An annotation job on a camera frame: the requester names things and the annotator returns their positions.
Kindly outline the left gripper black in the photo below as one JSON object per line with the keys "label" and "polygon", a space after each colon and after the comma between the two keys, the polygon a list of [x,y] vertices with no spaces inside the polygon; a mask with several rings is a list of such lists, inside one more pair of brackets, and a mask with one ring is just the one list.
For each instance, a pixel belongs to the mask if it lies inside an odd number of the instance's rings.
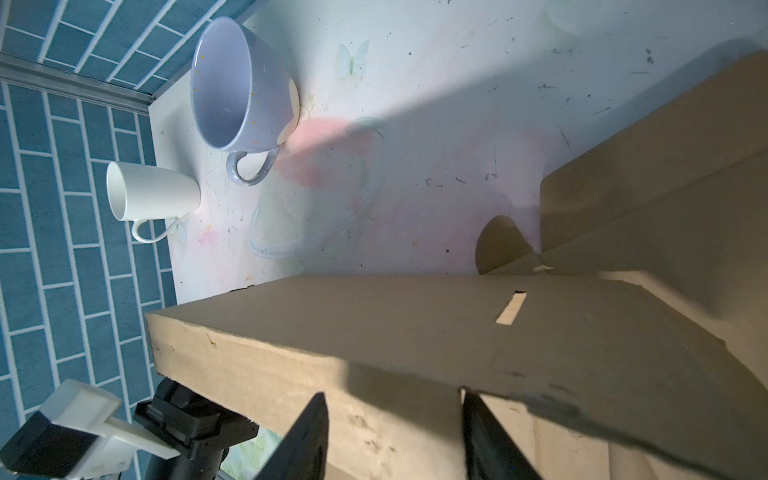
{"label": "left gripper black", "polygon": [[229,449],[259,432],[252,420],[169,378],[136,405],[133,419],[179,453],[153,456],[147,479],[215,479]]}

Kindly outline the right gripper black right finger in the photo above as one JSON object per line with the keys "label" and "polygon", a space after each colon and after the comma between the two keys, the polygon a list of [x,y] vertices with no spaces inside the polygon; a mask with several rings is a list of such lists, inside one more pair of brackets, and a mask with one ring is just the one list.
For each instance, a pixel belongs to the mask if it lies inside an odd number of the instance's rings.
{"label": "right gripper black right finger", "polygon": [[462,433],[468,479],[542,479],[480,395],[471,390],[464,394]]}

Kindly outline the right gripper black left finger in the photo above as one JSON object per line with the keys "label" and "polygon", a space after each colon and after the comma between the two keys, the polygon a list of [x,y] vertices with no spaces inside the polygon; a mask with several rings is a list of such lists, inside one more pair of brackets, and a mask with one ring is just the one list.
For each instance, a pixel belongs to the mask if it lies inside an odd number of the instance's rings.
{"label": "right gripper black left finger", "polygon": [[325,394],[316,393],[256,480],[323,480],[326,473],[329,416]]}

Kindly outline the brown cardboard box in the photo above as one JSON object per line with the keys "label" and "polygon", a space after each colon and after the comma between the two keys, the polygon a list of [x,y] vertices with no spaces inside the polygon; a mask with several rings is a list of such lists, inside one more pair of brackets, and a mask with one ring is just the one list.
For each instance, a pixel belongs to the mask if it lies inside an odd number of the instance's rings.
{"label": "brown cardboard box", "polygon": [[326,397],[324,479],[468,479],[466,390],[542,478],[767,475],[767,55],[548,175],[542,251],[475,276],[294,276],[147,317],[166,378],[288,433]]}

